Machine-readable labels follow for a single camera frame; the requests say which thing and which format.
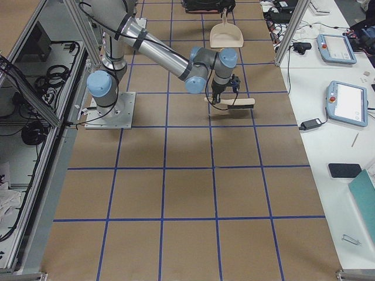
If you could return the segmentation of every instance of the black cable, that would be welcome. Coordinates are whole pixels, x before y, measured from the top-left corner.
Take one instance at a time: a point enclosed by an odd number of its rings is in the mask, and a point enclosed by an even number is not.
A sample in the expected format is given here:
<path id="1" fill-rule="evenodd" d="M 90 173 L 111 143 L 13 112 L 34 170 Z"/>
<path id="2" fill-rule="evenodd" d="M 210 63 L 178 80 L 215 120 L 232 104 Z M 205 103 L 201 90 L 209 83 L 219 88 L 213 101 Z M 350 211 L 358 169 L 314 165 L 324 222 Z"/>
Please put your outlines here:
<path id="1" fill-rule="evenodd" d="M 78 4 L 80 10 L 81 10 L 86 16 L 88 16 L 90 19 L 92 19 L 93 21 L 95 21 L 97 24 L 99 24 L 99 25 L 105 27 L 106 29 L 108 29 L 109 31 L 115 33 L 115 34 L 118 35 L 118 36 L 122 36 L 122 37 L 129 38 L 129 39 L 134 39 L 134 40 L 137 40 L 137 39 L 138 39 L 137 37 L 132 37 L 132 36 L 129 36 L 129 35 L 122 34 L 121 32 L 118 32 L 117 30 L 114 30 L 114 29 L 110 28 L 109 26 L 103 24 L 102 22 L 98 21 L 98 20 L 95 19 L 93 16 L 91 16 L 89 13 L 87 13 L 87 12 L 84 10 L 84 8 L 82 8 L 82 5 L 86 5 L 86 6 L 89 6 L 89 7 L 91 7 L 91 5 L 88 4 L 88 3 L 86 3 L 86 2 L 80 2 L 80 3 Z M 187 59 L 186 57 L 184 57 L 183 55 L 181 55 L 181 54 L 179 54 L 179 53 L 173 51 L 173 50 L 170 49 L 168 46 L 165 46 L 165 45 L 162 44 L 162 43 L 156 42 L 156 41 L 154 41 L 154 40 L 152 40 L 152 39 L 148 39 L 148 38 L 144 38 L 143 40 L 144 40 L 144 41 L 151 42 L 151 43 L 153 43 L 153 44 L 156 44 L 156 45 L 158 45 L 158 46 L 160 46 L 160 47 L 163 47 L 165 50 L 169 51 L 170 53 L 174 54 L 175 56 L 178 56 L 178 57 L 180 57 L 181 59 L 188 61 L 188 59 Z"/>
<path id="2" fill-rule="evenodd" d="M 116 103 L 117 103 L 117 101 L 118 101 L 118 94 L 119 94 L 118 85 L 120 84 L 120 82 L 118 81 L 118 77 L 117 77 L 117 73 L 116 73 L 116 69 L 115 69 L 115 65 L 114 65 L 113 61 L 112 61 L 112 66 L 113 66 L 113 72 L 114 72 L 114 74 L 112 74 L 112 73 L 110 73 L 110 72 L 107 72 L 107 73 L 108 73 L 109 75 L 111 75 L 112 77 L 114 77 L 115 80 L 116 80 L 116 84 L 117 84 L 116 94 L 117 94 L 117 95 L 116 95 L 116 100 L 114 101 L 113 106 L 111 107 L 111 109 L 110 109 L 109 111 L 107 111 L 107 113 L 105 113 L 105 114 L 102 115 L 102 116 L 99 116 L 99 117 L 94 118 L 94 119 L 92 119 L 92 120 L 86 120 L 86 121 L 84 121 L 84 122 L 79 122 L 79 123 L 75 123 L 75 124 L 70 124 L 70 126 L 75 126 L 76 129 L 78 130 L 78 125 L 87 124 L 87 123 L 93 122 L 93 121 L 95 121 L 95 120 L 101 119 L 101 118 L 107 116 L 107 115 L 108 115 L 108 114 L 109 114 L 109 113 L 115 108 Z"/>
<path id="3" fill-rule="evenodd" d="M 288 55 L 288 84 L 289 84 L 289 90 L 288 90 L 288 95 L 291 93 L 291 89 L 292 89 L 292 84 L 291 84 L 291 75 L 290 75 L 290 72 L 289 72 L 289 67 L 290 67 L 290 63 L 291 63 L 291 49 L 292 49 L 292 46 L 289 46 L 289 55 Z"/>
<path id="4" fill-rule="evenodd" d="M 12 111 L 12 113 L 9 113 L 9 114 L 7 114 L 7 115 L 0 116 L 0 119 L 7 119 L 7 118 L 9 118 L 10 116 L 12 116 L 12 115 L 16 112 L 17 107 L 18 107 L 18 106 L 15 105 L 15 106 L 14 106 L 14 109 L 13 109 L 13 111 Z"/>
<path id="5" fill-rule="evenodd" d="M 214 58 L 214 60 L 213 60 L 213 64 L 212 64 L 212 68 L 211 68 L 210 75 L 208 76 L 207 81 L 206 81 L 206 86 L 204 87 L 204 92 L 205 92 L 205 94 L 206 94 L 206 99 L 207 99 L 208 103 L 209 103 L 213 108 L 215 108 L 215 109 L 217 109 L 217 110 L 220 110 L 220 111 L 227 111 L 227 110 L 229 110 L 229 108 L 224 109 L 224 108 L 216 107 L 216 106 L 210 101 L 209 93 L 208 93 L 208 90 L 207 90 L 207 86 L 208 86 L 209 81 L 210 81 L 210 79 L 211 79 L 212 72 L 213 72 L 213 69 L 214 69 L 214 67 L 215 67 L 215 62 L 216 62 L 216 59 L 217 59 L 217 55 L 218 55 L 218 54 L 219 54 L 219 53 L 216 52 L 216 54 L 215 54 L 215 58 Z M 237 97 L 238 97 L 238 92 L 236 92 L 236 97 L 234 98 L 234 101 L 233 101 L 232 106 L 236 103 Z"/>
<path id="6" fill-rule="evenodd" d="M 305 28 L 306 26 L 309 26 L 310 28 L 312 28 L 313 25 L 323 25 L 323 26 L 326 26 L 327 28 L 332 28 L 332 29 L 349 29 L 349 28 L 342 28 L 340 26 L 329 26 L 329 25 L 325 25 L 324 23 L 321 23 L 321 22 L 314 22 L 314 23 L 311 23 L 311 24 L 307 23 L 306 25 L 301 26 L 297 30 Z"/>
<path id="7" fill-rule="evenodd" d="M 31 84 L 26 79 L 26 76 L 23 74 L 23 72 L 20 71 L 20 69 L 18 69 L 14 64 L 12 64 L 6 57 L 0 55 L 0 63 L 5 64 L 4 68 L 0 67 L 1 72 L 5 73 L 6 75 L 10 76 L 10 78 L 13 79 L 13 81 L 15 82 L 18 90 L 21 90 L 20 86 L 18 84 L 18 81 L 15 78 L 15 76 L 10 73 L 10 70 L 13 70 L 16 74 L 19 75 L 21 80 L 25 83 L 25 85 L 30 89 L 31 92 L 37 94 L 35 89 L 31 86 Z"/>
<path id="8" fill-rule="evenodd" d="M 84 114 L 84 110 L 90 111 L 90 110 L 95 110 L 97 107 L 86 107 L 81 111 L 81 115 Z"/>
<path id="9" fill-rule="evenodd" d="M 57 111 L 57 107 L 60 102 L 61 93 L 63 91 L 63 87 L 66 84 L 67 79 L 70 77 L 71 72 L 73 71 L 73 67 L 76 64 L 77 57 L 81 51 L 81 46 L 76 41 L 52 41 L 51 44 L 68 44 L 70 43 L 70 53 L 73 52 L 76 47 L 77 51 L 74 55 L 73 62 L 71 63 L 70 68 L 62 65 L 62 64 L 55 64 L 53 66 L 50 66 L 47 69 L 45 76 L 40 76 L 36 79 L 34 82 L 35 88 L 39 90 L 42 97 L 45 97 L 47 95 L 48 88 L 57 89 L 60 88 L 59 91 L 56 93 L 56 96 L 54 99 L 46 100 L 46 103 L 50 105 L 50 107 L 54 110 L 54 112 Z"/>

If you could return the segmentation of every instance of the black strap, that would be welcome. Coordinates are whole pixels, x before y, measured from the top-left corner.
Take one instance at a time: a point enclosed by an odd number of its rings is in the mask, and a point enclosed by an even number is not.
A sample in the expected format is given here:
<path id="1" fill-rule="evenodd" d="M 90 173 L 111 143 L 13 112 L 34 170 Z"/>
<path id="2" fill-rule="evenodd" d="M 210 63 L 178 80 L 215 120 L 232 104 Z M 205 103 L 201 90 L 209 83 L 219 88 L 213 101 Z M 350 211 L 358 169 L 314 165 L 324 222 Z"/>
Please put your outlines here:
<path id="1" fill-rule="evenodd" d="M 215 75 L 216 76 L 218 76 L 218 78 L 220 78 L 220 79 L 228 79 L 228 78 L 230 78 L 231 76 L 229 76 L 229 77 L 221 77 L 220 75 L 218 75 L 216 72 L 215 72 Z"/>
<path id="2" fill-rule="evenodd" d="M 124 18 L 122 19 L 120 25 L 118 26 L 118 29 L 117 29 L 117 32 L 116 32 L 116 35 L 115 35 L 115 39 L 118 40 L 118 38 L 120 38 L 120 34 L 121 34 L 121 31 L 122 29 L 124 28 L 124 26 L 126 25 L 126 23 L 128 22 L 128 19 L 130 18 L 130 16 L 128 14 L 126 14 L 124 16 Z"/>
<path id="3" fill-rule="evenodd" d="M 141 47 L 141 44 L 142 44 L 143 40 L 147 36 L 147 33 L 148 33 L 148 31 L 146 29 L 142 28 L 141 32 L 138 35 L 138 38 L 136 39 L 136 41 L 135 41 L 135 43 L 133 45 L 133 48 L 135 50 L 137 50 L 137 51 L 139 50 L 139 48 Z"/>
<path id="4" fill-rule="evenodd" d="M 124 3 L 124 6 L 125 6 L 125 9 L 128 13 L 128 4 L 127 4 L 127 0 L 122 0 L 122 2 Z"/>
<path id="5" fill-rule="evenodd" d="M 193 68 L 193 63 L 189 61 L 184 72 L 178 77 L 178 79 L 184 81 L 186 77 L 190 74 L 190 72 L 192 71 L 192 68 Z"/>
<path id="6" fill-rule="evenodd" d="M 363 21 L 356 23 L 355 25 L 352 25 L 350 29 L 357 31 L 357 30 L 366 28 L 368 26 L 373 26 L 373 25 L 375 25 L 375 16 L 372 18 L 364 19 Z"/>

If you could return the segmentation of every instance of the electronic device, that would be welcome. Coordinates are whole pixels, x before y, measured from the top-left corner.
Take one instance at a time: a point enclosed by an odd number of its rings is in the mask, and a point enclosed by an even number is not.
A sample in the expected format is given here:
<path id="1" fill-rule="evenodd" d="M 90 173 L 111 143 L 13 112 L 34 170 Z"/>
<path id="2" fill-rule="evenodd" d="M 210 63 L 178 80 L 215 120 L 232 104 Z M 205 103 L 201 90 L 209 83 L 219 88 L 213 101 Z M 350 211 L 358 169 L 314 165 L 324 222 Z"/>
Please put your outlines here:
<path id="1" fill-rule="evenodd" d="M 330 175 L 334 178 L 350 178 L 354 179 L 362 172 L 359 164 L 348 163 L 330 163 L 328 164 Z"/>
<path id="2" fill-rule="evenodd" d="M 330 14 L 330 9 L 327 7 L 325 0 L 310 0 L 310 10 L 317 16 L 325 16 Z"/>
<path id="3" fill-rule="evenodd" d="M 305 54 L 307 50 L 311 50 L 311 44 L 305 42 L 294 42 L 293 51 L 298 52 L 299 54 Z"/>
<path id="4" fill-rule="evenodd" d="M 291 21 L 292 14 L 270 12 L 268 17 L 269 20 L 271 20 L 274 23 L 289 23 Z"/>
<path id="5" fill-rule="evenodd" d="M 279 13 L 293 13 L 298 0 L 275 0 L 274 5 Z"/>
<path id="6" fill-rule="evenodd" d="M 48 127 L 44 127 L 39 121 L 26 124 L 22 128 L 21 138 L 26 145 L 39 145 L 45 141 Z"/>
<path id="7" fill-rule="evenodd" d="M 355 64 L 357 62 L 346 36 L 319 34 L 316 41 L 324 61 L 343 64 Z"/>
<path id="8" fill-rule="evenodd" d="M 367 126 L 366 88 L 332 81 L 326 96 L 326 112 L 330 119 Z"/>

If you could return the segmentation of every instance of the metal bracket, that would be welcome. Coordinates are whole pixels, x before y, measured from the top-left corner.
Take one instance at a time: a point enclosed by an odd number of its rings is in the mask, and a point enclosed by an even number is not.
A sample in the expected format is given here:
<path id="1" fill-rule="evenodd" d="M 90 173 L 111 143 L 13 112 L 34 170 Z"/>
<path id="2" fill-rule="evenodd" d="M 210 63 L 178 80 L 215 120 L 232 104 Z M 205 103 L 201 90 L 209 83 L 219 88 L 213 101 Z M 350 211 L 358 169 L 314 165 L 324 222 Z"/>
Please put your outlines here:
<path id="1" fill-rule="evenodd" d="M 119 116 L 112 118 L 100 118 L 94 121 L 90 121 L 85 124 L 86 129 L 131 129 L 131 124 L 133 121 L 134 105 L 135 105 L 135 92 L 121 92 L 118 95 L 118 98 L 121 99 L 125 108 L 121 111 Z M 96 107 L 96 102 L 94 99 L 91 100 L 91 107 Z M 89 111 L 87 115 L 87 120 L 93 120 L 99 118 L 100 115 L 98 112 Z"/>

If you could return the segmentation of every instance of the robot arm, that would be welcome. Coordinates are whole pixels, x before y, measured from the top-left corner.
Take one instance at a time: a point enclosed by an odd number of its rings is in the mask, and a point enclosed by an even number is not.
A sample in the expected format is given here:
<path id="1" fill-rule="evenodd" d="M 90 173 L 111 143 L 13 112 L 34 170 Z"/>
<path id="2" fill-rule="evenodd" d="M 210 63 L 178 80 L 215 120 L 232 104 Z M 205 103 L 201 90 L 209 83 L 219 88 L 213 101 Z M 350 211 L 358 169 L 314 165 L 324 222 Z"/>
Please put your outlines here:
<path id="1" fill-rule="evenodd" d="M 210 99 L 213 104 L 220 102 L 220 94 L 228 85 L 238 88 L 239 85 L 233 85 L 232 78 L 233 68 L 237 64 L 235 50 L 223 49 L 219 53 L 195 47 L 188 60 L 138 25 L 132 17 L 134 6 L 134 0 L 91 0 L 91 11 L 87 12 L 80 5 L 81 10 L 104 30 L 103 66 L 107 70 L 118 72 L 120 78 L 125 74 L 126 43 L 184 81 L 189 93 L 202 92 L 210 70 L 214 70 L 213 98 Z"/>

